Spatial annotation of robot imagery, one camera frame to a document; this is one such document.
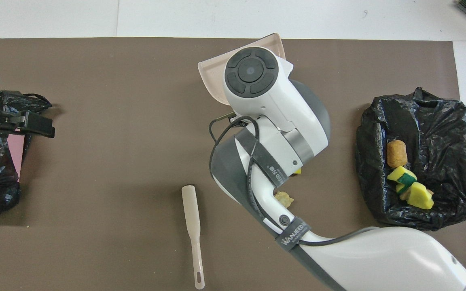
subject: round button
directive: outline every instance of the round button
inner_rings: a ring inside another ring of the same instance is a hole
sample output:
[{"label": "round button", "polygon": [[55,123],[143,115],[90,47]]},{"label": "round button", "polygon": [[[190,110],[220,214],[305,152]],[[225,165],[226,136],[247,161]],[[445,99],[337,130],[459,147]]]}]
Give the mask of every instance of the round button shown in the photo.
[{"label": "round button", "polygon": [[287,226],[287,225],[289,225],[289,223],[290,223],[289,217],[286,216],[285,214],[280,215],[280,219],[279,219],[279,220],[280,220],[280,224],[281,224],[281,225]]},{"label": "round button", "polygon": [[264,65],[257,59],[244,59],[238,66],[239,78],[247,83],[252,83],[260,79],[264,73]]}]

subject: plastic scoop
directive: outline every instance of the plastic scoop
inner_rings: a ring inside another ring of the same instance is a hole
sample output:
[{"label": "plastic scoop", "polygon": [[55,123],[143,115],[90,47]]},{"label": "plastic scoop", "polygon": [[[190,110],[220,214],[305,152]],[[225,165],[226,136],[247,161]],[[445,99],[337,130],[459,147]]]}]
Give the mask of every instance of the plastic scoop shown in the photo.
[{"label": "plastic scoop", "polygon": [[201,75],[202,81],[208,89],[208,92],[222,104],[229,105],[226,95],[224,95],[224,89],[222,88],[222,79],[224,79],[224,69],[226,68],[226,63],[228,59],[233,56],[239,50],[246,48],[248,46],[261,46],[272,51],[278,57],[285,59],[285,52],[283,51],[283,44],[280,35],[273,33],[267,35],[264,38],[261,38],[251,44],[242,46],[233,51],[218,55],[206,61],[201,61],[197,64],[199,68],[199,73]]},{"label": "plastic scoop", "polygon": [[192,257],[194,261],[194,279],[197,289],[204,288],[204,274],[202,273],[202,258],[200,253],[200,220],[199,209],[197,207],[197,196],[195,187],[191,185],[184,186],[183,207],[186,218],[186,228],[192,242]]}]

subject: black circular control panel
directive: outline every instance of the black circular control panel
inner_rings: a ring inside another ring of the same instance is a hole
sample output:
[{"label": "black circular control panel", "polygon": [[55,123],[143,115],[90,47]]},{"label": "black circular control panel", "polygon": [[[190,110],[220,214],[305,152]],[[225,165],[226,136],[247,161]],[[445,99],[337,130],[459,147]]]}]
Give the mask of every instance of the black circular control panel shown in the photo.
[{"label": "black circular control panel", "polygon": [[265,48],[244,48],[226,64],[226,84],[235,95],[254,98],[267,92],[276,82],[278,65]]}]

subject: white plastic spatula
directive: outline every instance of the white plastic spatula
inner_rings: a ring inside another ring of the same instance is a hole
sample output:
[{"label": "white plastic spatula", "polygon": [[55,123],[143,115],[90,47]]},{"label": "white plastic spatula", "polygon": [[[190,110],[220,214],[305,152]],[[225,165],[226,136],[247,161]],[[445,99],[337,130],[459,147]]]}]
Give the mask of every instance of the white plastic spatula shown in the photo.
[{"label": "white plastic spatula", "polygon": [[195,187],[191,185],[184,186],[181,191],[183,192],[186,228],[188,229],[188,234],[192,241],[195,287],[200,290],[204,288],[204,274],[202,273],[202,258],[200,254],[200,220],[199,209],[197,207],[197,196],[195,194]]}]

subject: black velcro strap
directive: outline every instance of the black velcro strap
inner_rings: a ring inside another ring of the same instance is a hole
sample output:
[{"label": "black velcro strap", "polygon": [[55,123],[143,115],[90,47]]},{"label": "black velcro strap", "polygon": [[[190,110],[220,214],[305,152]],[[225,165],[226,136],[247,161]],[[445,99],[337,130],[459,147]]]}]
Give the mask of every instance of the black velcro strap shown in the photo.
[{"label": "black velcro strap", "polygon": [[310,226],[303,219],[294,217],[294,220],[276,238],[276,241],[280,247],[289,252],[310,229]]},{"label": "black velcro strap", "polygon": [[240,142],[244,150],[253,157],[255,164],[257,164],[260,170],[262,170],[276,188],[280,187],[289,179],[278,162],[269,151],[258,142],[251,131],[243,129],[235,135],[235,138]]}]

